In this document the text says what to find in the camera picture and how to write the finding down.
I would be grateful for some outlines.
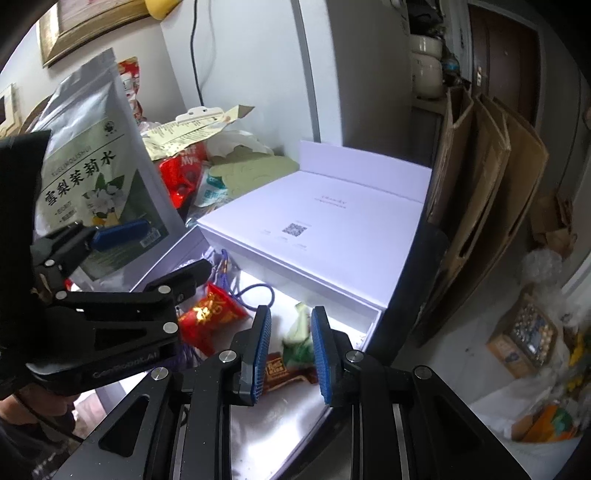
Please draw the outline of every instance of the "picture frame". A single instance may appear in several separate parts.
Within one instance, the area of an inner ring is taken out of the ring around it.
[[[0,103],[0,139],[2,139],[18,132],[21,127],[21,117],[18,113],[12,83],[0,92]]]
[[[58,1],[37,24],[44,67],[107,32],[149,16],[145,0],[93,0],[88,3],[91,8],[74,7],[73,14],[64,11],[67,4],[74,2]]]

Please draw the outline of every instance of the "snack wrapper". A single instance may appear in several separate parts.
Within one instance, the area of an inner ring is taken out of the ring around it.
[[[206,295],[189,311],[178,319],[178,326],[185,343],[201,350],[206,356],[212,356],[212,332],[223,325],[242,320],[248,316],[224,289],[207,282]]]
[[[203,163],[207,161],[205,146],[199,142],[181,150],[174,157],[158,165],[174,207],[179,210],[197,193],[203,177]]]

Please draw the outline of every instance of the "brown wrapper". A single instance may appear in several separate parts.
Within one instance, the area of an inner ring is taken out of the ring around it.
[[[318,376],[315,368],[305,368],[302,370],[288,371],[283,364],[283,359],[279,352],[269,353],[267,355],[267,367],[265,368],[265,381],[262,392],[272,392],[287,384],[298,381],[307,381],[312,385],[318,383]]]

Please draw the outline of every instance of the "brown door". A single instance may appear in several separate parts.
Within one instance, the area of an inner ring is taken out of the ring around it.
[[[540,91],[538,34],[484,8],[468,6],[472,25],[472,92],[497,97],[533,125]]]

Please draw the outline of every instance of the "orange package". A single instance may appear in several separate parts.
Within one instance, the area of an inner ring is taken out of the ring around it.
[[[548,405],[525,434],[522,442],[559,442],[573,438],[577,433],[568,412],[557,405]]]

